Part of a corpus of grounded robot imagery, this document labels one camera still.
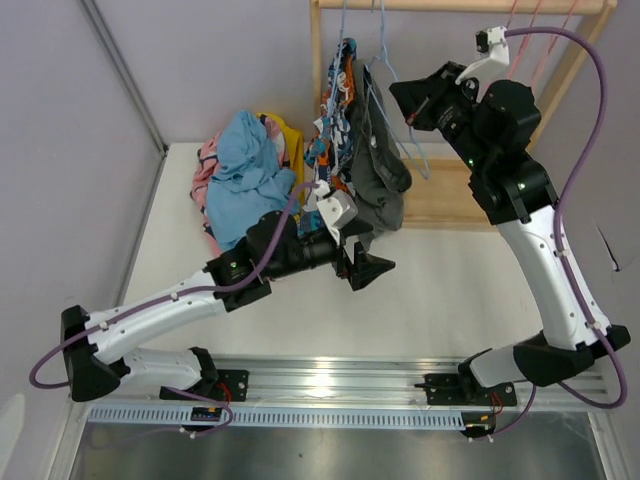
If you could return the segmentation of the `yellow shorts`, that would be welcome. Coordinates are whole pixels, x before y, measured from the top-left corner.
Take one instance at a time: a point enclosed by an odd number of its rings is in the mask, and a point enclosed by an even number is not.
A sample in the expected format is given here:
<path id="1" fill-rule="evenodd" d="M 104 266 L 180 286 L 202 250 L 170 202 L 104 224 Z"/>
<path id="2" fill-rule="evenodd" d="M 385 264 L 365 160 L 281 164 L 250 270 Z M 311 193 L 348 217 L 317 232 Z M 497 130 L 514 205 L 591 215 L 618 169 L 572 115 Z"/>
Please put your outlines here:
<path id="1" fill-rule="evenodd" d="M 255 116 L 264 125 L 268 137 L 276 147 L 280 168 L 293 172 L 294 185 L 298 186 L 305 179 L 302 131 L 289 126 L 282 117 L 273 113 L 260 112 Z"/>

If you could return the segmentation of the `light blue shorts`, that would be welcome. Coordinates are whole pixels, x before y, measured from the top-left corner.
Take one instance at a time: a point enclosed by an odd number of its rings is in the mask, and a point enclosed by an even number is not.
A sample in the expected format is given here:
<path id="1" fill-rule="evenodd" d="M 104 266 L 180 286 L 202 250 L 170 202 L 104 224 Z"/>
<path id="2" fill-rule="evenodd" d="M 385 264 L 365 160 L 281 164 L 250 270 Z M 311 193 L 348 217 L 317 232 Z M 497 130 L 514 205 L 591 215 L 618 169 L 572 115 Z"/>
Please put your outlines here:
<path id="1" fill-rule="evenodd" d="M 284 210 L 297 175 L 290 168 L 284 132 L 268 115 L 238 111 L 221 132 L 215 152 L 204 214 L 225 252 L 263 215 Z"/>

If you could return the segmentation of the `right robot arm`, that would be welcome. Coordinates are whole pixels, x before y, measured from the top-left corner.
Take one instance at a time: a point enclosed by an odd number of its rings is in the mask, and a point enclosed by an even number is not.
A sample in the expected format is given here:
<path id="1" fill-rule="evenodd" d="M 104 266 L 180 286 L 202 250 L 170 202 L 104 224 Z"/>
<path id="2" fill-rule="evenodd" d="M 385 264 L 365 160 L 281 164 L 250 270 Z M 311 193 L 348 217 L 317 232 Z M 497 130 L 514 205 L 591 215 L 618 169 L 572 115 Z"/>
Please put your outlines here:
<path id="1" fill-rule="evenodd" d="M 389 90 L 410 126 L 439 132 L 469 169 L 472 196 L 515 255 L 542 321 L 538 334 L 459 365 L 458 395 L 475 404 L 506 383 L 563 385 L 613 357 L 631 335 L 590 295 L 570 256 L 559 197 L 526 150 L 541 119 L 531 88 L 498 80 L 481 94 L 477 79 L 459 79 L 463 69 L 448 62 Z"/>

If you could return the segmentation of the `pink shark print shorts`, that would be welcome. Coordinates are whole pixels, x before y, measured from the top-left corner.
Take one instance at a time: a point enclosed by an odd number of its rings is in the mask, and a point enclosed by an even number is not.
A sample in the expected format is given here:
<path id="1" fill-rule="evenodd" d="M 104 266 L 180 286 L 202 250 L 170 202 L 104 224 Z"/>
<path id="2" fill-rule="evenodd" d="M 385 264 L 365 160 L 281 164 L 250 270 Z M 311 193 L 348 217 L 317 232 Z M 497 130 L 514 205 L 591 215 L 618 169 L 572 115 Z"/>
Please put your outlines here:
<path id="1" fill-rule="evenodd" d="M 290 167 L 291 148 L 288 140 L 290 133 L 289 126 L 281 117 L 272 113 L 257 113 L 256 117 L 265 127 L 268 138 L 272 140 L 276 146 L 279 166 Z M 202 216 L 205 238 L 213 250 L 218 249 L 218 243 L 206 213 L 206 195 L 211 177 L 221 168 L 218 158 L 218 144 L 221 135 L 222 132 L 219 131 L 198 150 L 198 163 L 189 192 L 191 200 L 196 204 Z"/>

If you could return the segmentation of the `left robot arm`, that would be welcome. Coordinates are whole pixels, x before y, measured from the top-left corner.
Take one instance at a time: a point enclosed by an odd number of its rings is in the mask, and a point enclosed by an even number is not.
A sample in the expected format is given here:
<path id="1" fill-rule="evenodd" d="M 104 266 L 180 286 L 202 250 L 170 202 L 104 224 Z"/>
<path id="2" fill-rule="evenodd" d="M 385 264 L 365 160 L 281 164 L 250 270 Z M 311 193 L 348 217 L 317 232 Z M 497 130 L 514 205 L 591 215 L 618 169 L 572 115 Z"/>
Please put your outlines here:
<path id="1" fill-rule="evenodd" d="M 61 341 L 72 399 L 93 401 L 129 387 L 158 388 L 163 400 L 243 400 L 207 349 L 170 352 L 146 349 L 144 343 L 250 305 L 271 294 L 271 281 L 323 265 L 331 265 L 352 290 L 365 288 L 395 267 L 360 243 L 347 253 L 345 238 L 368 228 L 352 220 L 336 236 L 328 229 L 298 235 L 292 216 L 270 212 L 235 247 L 172 288 L 108 311 L 67 308 Z"/>

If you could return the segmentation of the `pink hanger of yellow shorts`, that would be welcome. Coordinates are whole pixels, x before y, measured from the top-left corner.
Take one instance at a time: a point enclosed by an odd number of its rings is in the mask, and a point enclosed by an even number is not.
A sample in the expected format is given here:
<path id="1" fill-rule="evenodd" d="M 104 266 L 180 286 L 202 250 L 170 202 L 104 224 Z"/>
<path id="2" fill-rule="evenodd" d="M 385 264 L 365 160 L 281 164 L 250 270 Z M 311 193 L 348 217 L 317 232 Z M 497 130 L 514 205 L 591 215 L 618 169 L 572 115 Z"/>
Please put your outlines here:
<path id="1" fill-rule="evenodd" d="M 580 0 L 573 0 L 571 7 L 568 10 L 568 13 L 561 25 L 562 29 L 565 29 L 568 26 L 569 21 L 572 19 L 573 15 L 574 15 L 574 11 L 575 9 L 579 6 L 579 4 L 581 3 Z M 555 45 L 558 41 L 558 36 L 557 35 L 552 35 L 547 43 L 546 49 L 544 51 L 543 56 L 539 59 L 533 74 L 531 76 L 531 87 L 533 89 L 536 89 L 537 84 L 539 82 L 539 79 L 542 75 L 542 73 L 545 70 L 546 64 L 555 48 Z"/>

